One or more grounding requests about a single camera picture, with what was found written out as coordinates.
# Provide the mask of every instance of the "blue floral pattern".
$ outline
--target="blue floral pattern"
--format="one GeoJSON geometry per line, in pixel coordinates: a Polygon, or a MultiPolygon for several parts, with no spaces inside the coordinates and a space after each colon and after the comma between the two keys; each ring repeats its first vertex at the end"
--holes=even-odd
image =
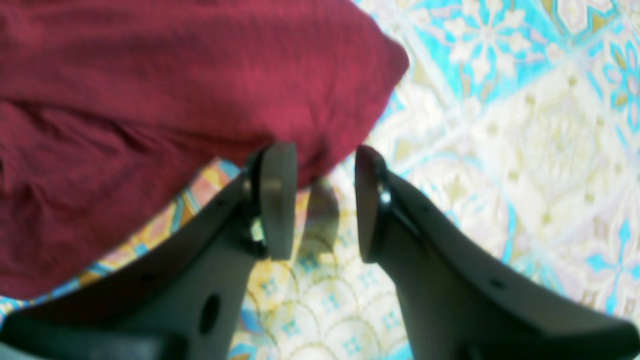
{"type": "Polygon", "coordinates": [[[424,1],[417,32],[459,99],[493,101],[551,69],[560,38],[535,2],[424,1]]]}

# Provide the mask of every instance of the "patterned rug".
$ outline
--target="patterned rug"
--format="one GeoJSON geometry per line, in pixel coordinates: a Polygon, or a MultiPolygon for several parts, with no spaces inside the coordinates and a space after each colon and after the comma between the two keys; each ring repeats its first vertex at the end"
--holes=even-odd
{"type": "MultiPolygon", "coordinates": [[[[640,1],[361,0],[411,69],[367,143],[470,238],[538,284],[640,325],[640,1]]],[[[185,224],[215,161],[95,281],[185,224]]],[[[254,270],[229,359],[411,359],[394,285],[364,265],[353,157],[298,195],[289,262],[254,270]]]]}

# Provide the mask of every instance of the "red cushion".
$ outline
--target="red cushion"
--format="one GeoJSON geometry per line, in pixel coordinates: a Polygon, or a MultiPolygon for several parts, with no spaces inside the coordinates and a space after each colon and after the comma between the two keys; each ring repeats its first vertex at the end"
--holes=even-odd
{"type": "Polygon", "coordinates": [[[0,18],[0,294],[20,299],[121,243],[215,156],[296,142],[309,184],[408,67],[348,0],[9,0],[0,18]]]}

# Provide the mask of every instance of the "maroon cloth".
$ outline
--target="maroon cloth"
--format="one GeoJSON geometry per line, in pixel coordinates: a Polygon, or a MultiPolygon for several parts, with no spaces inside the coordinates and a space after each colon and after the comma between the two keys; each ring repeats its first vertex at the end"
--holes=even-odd
{"type": "Polygon", "coordinates": [[[293,141],[309,184],[407,67],[348,0],[0,0],[0,294],[73,277],[215,156],[293,141]]]}

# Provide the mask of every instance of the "hole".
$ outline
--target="hole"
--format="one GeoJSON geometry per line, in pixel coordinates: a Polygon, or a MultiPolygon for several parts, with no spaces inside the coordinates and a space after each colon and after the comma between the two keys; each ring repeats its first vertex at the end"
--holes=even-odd
{"type": "Polygon", "coordinates": [[[489,280],[489,284],[498,290],[506,290],[507,288],[507,284],[497,279],[489,280]]]}
{"type": "Polygon", "coordinates": [[[206,335],[213,329],[216,323],[218,313],[220,312],[220,298],[217,295],[211,295],[204,303],[202,313],[200,314],[200,334],[206,335]]]}
{"type": "Polygon", "coordinates": [[[152,273],[142,274],[140,277],[140,282],[152,282],[156,279],[156,275],[152,273]]]}

